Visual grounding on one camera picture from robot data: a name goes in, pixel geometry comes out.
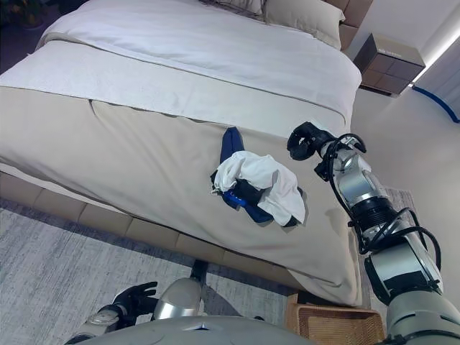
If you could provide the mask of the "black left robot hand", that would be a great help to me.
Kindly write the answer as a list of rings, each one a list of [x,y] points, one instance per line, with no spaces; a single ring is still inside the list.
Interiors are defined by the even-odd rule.
[[[112,304],[121,308],[125,320],[135,321],[139,316],[155,311],[158,302],[156,287],[155,281],[129,287],[119,293]]]

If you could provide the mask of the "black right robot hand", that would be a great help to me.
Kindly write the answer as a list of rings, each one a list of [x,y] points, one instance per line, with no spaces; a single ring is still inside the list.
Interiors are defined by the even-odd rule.
[[[323,146],[335,139],[329,132],[306,121],[295,128],[289,136],[287,150],[292,159],[307,160],[315,152],[320,155]]]

